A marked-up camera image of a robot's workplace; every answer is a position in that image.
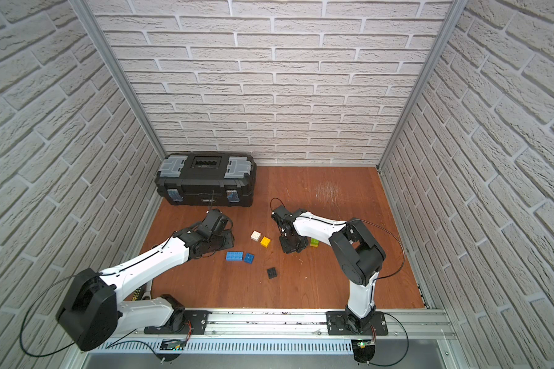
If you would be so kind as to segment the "light blue long lego brick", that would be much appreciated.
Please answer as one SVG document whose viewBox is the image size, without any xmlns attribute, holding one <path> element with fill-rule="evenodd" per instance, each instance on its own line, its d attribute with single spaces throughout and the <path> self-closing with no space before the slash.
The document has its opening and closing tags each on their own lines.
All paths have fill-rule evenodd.
<svg viewBox="0 0 554 369">
<path fill-rule="evenodd" d="M 244 258 L 243 252 L 227 252 L 226 261 L 242 261 Z"/>
</svg>

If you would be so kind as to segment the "yellow lego brick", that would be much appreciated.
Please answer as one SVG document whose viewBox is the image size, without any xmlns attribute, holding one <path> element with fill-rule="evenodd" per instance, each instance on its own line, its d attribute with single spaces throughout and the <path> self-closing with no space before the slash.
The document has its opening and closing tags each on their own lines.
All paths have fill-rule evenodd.
<svg viewBox="0 0 554 369">
<path fill-rule="evenodd" d="M 263 237 L 263 239 L 260 241 L 260 244 L 267 248 L 269 247 L 269 244 L 270 244 L 271 240 L 269 238 L 266 238 L 266 237 Z"/>
</svg>

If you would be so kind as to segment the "black lego brick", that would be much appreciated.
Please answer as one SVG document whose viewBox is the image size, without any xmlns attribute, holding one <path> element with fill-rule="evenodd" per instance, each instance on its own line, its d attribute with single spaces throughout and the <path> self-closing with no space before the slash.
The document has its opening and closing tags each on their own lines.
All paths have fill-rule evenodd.
<svg viewBox="0 0 554 369">
<path fill-rule="evenodd" d="M 278 276 L 276 268 L 269 268 L 267 270 L 267 275 L 269 279 L 274 279 Z"/>
</svg>

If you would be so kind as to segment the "dark blue lego brick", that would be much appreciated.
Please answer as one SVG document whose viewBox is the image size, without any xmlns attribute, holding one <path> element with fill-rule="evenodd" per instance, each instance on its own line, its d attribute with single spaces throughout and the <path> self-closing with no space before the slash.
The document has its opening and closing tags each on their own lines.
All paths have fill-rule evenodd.
<svg viewBox="0 0 554 369">
<path fill-rule="evenodd" d="M 252 264 L 254 261 L 255 255 L 247 253 L 243 259 L 243 261 L 247 264 Z"/>
</svg>

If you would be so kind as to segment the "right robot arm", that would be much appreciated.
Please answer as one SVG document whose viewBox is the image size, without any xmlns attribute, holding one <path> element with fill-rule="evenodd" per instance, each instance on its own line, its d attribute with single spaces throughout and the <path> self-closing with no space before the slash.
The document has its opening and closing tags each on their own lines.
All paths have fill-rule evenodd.
<svg viewBox="0 0 554 369">
<path fill-rule="evenodd" d="M 349 279 L 346 325 L 355 334 L 368 327 L 375 312 L 375 282 L 386 252 L 363 221 L 335 221 L 304 209 L 289 212 L 284 206 L 272 211 L 272 219 L 279 228 L 279 241 L 286 254 L 300 253 L 311 238 L 331 247 Z"/>
</svg>

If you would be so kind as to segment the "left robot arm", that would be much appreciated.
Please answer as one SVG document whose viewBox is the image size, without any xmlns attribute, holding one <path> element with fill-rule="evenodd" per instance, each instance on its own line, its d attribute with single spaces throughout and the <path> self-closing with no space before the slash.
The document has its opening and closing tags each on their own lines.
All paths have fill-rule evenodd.
<svg viewBox="0 0 554 369">
<path fill-rule="evenodd" d="M 232 226 L 227 215 L 212 209 L 203 221 L 173 232 L 160 245 L 129 261 L 100 272 L 91 268 L 79 272 L 56 320 L 83 351 L 97 348 L 112 335 L 133 330 L 179 333 L 187 325 L 185 308 L 174 297 L 128 298 L 169 269 L 232 248 Z"/>
</svg>

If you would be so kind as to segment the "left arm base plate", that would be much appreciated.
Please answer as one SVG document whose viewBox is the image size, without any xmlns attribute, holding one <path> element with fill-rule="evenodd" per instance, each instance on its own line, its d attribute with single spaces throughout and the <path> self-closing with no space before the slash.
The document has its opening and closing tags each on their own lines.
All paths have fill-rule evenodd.
<svg viewBox="0 0 554 369">
<path fill-rule="evenodd" d="M 175 311 L 169 320 L 159 327 L 145 327 L 146 335 L 203 335 L 210 312 L 201 310 Z"/>
</svg>

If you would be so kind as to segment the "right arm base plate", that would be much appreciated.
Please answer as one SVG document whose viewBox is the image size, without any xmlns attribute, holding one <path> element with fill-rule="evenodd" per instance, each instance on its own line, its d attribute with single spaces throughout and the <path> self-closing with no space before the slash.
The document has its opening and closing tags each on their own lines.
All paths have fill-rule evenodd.
<svg viewBox="0 0 554 369">
<path fill-rule="evenodd" d="M 382 311 L 372 311 L 364 318 L 357 318 L 350 311 L 326 312 L 326 327 L 329 335 L 376 336 L 389 334 L 385 315 Z"/>
</svg>

